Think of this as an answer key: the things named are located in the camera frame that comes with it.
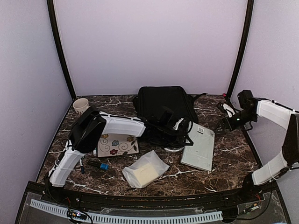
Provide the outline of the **black student backpack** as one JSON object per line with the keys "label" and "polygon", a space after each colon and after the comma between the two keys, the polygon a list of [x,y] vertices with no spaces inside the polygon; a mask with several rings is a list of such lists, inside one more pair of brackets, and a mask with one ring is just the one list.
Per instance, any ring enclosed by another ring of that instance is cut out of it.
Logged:
{"label": "black student backpack", "polygon": [[[190,131],[193,123],[198,123],[194,102],[201,95],[189,95],[181,86],[145,86],[140,88],[133,99],[133,105],[146,129],[140,139],[161,147],[184,147],[183,145],[166,144],[162,139],[164,129],[172,128],[179,119],[190,119]],[[159,114],[162,106],[173,110],[174,114],[167,126],[160,125]]]}

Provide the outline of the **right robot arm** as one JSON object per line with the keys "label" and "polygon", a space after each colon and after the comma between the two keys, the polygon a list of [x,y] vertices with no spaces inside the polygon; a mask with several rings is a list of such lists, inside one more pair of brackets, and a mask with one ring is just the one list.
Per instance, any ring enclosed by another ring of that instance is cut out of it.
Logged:
{"label": "right robot arm", "polygon": [[250,135],[255,146],[270,152],[258,151],[263,165],[248,174],[243,181],[244,188],[238,198],[249,202],[256,196],[256,187],[271,181],[292,177],[291,184],[299,182],[299,112],[274,100],[255,97],[240,97],[240,109],[228,103],[219,103],[218,108],[226,115],[220,119],[216,131],[229,133],[249,125],[257,125]]}

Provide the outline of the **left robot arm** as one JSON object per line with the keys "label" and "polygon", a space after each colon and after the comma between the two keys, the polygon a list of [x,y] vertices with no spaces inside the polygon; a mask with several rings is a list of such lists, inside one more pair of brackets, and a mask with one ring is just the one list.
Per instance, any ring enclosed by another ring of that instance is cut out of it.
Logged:
{"label": "left robot arm", "polygon": [[140,137],[163,147],[193,146],[189,133],[193,127],[190,118],[180,118],[173,127],[150,122],[145,118],[123,117],[89,107],[73,124],[65,148],[55,161],[44,181],[51,187],[47,195],[55,203],[63,203],[66,193],[61,190],[71,171],[81,158],[92,152],[102,135],[124,134]]}

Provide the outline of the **grey notebook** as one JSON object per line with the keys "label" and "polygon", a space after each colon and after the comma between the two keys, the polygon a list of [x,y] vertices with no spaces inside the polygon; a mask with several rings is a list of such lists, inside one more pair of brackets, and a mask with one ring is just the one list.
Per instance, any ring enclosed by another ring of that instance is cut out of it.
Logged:
{"label": "grey notebook", "polygon": [[211,171],[214,154],[214,131],[193,123],[188,136],[193,141],[193,145],[185,146],[181,163],[200,170]]}

